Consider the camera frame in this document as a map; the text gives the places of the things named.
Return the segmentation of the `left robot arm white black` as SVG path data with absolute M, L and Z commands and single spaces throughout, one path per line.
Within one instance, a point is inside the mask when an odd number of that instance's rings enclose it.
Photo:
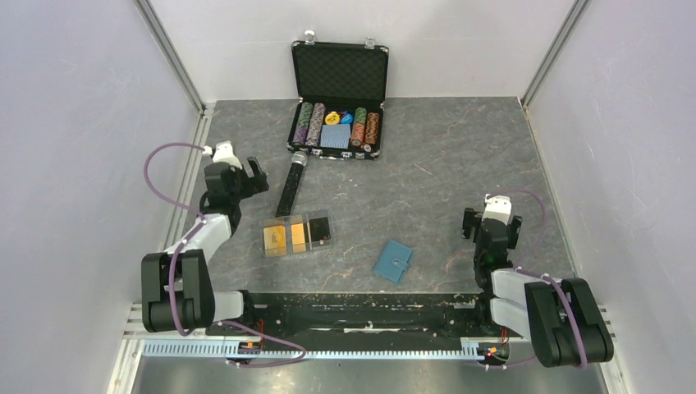
M 228 163 L 206 166 L 201 216 L 176 244 L 143 257 L 141 306 L 147 332 L 178 331 L 186 336 L 213 324 L 216 301 L 207 259 L 234 235 L 241 220 L 241 200 L 269 188 L 257 158 L 247 161 L 252 176 L 244 167 Z

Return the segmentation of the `light blue card holder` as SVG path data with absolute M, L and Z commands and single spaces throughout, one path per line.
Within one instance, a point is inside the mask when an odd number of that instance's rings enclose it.
M 373 266 L 373 273 L 389 282 L 400 284 L 410 269 L 413 254 L 410 247 L 389 240 Z

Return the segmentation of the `black microphone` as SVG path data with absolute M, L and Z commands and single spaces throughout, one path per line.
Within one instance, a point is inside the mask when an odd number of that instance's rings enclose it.
M 278 202 L 275 217 L 285 217 L 291 214 L 294 206 L 297 190 L 300 187 L 300 180 L 303 170 L 308 162 L 308 156 L 303 151 L 293 153 L 291 165 L 286 177 L 286 182 L 282 190 L 281 198 Z

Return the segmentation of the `blue playing card deck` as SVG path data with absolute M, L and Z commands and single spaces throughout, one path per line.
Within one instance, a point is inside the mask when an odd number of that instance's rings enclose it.
M 319 145 L 329 149 L 347 149 L 350 138 L 351 128 L 348 124 L 323 125 Z

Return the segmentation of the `black poker chip case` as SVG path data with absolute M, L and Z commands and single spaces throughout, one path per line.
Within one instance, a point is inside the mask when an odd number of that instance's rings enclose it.
M 375 160 L 381 154 L 382 124 L 387 90 L 387 72 L 390 50 L 372 38 L 363 43 L 334 43 L 317 39 L 312 30 L 307 30 L 302 39 L 291 45 L 296 88 L 299 103 L 286 148 L 291 152 L 303 151 L 319 158 L 346 160 L 357 158 Z M 302 103 L 324 103 L 326 115 L 349 112 L 353 119 L 355 109 L 366 108 L 380 116 L 378 140 L 375 145 L 364 144 L 362 148 L 349 144 L 347 149 L 329 149 L 318 146 L 292 146 L 291 141 Z

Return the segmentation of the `clear box with gold cards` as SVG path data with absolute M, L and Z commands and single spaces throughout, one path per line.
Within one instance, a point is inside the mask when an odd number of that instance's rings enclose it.
M 333 242 L 326 210 L 267 219 L 261 235 L 263 255 L 269 258 L 319 251 Z

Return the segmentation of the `blue round chip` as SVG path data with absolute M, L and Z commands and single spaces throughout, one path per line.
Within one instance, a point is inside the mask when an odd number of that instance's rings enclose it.
M 345 112 L 341 114 L 341 124 L 351 124 L 353 122 L 353 116 L 349 112 Z

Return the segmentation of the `pink grey chip stack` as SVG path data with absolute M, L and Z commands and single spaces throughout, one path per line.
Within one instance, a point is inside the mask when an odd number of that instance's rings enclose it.
M 305 144 L 307 146 L 318 146 L 320 133 L 323 126 L 323 118 L 326 112 L 324 103 L 316 103 L 310 115 Z

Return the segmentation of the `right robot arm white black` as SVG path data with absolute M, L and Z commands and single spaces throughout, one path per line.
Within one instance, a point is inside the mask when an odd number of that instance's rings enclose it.
M 474 325 L 485 335 L 506 328 L 528 340 L 546 368 L 586 367 L 613 360 L 613 338 L 590 285 L 514 266 L 520 216 L 466 208 L 462 236 L 474 243 L 474 277 L 481 294 Z

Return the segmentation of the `brown orange chip stack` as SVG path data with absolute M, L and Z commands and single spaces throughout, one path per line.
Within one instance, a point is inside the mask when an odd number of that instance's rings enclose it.
M 375 145 L 378 140 L 380 116 L 377 112 L 369 112 L 365 122 L 364 143 Z

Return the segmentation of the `green orange chip stack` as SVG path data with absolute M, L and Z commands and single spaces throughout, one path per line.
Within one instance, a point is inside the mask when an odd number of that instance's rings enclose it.
M 359 107 L 355 109 L 352 134 L 350 138 L 350 144 L 353 147 L 362 148 L 364 145 L 367 114 L 368 112 L 366 108 Z

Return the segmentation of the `yellow dealer chip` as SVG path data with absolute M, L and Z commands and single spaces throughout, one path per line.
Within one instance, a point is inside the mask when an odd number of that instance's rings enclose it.
M 341 122 L 341 114 L 338 112 L 330 112 L 324 119 L 327 125 L 337 125 Z

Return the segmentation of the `green purple chip stack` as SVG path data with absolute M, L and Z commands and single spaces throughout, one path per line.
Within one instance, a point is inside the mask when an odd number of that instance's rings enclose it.
M 314 106 L 312 103 L 302 103 L 291 141 L 292 146 L 301 146 L 305 143 L 307 134 L 309 133 L 309 123 L 312 117 L 313 109 Z

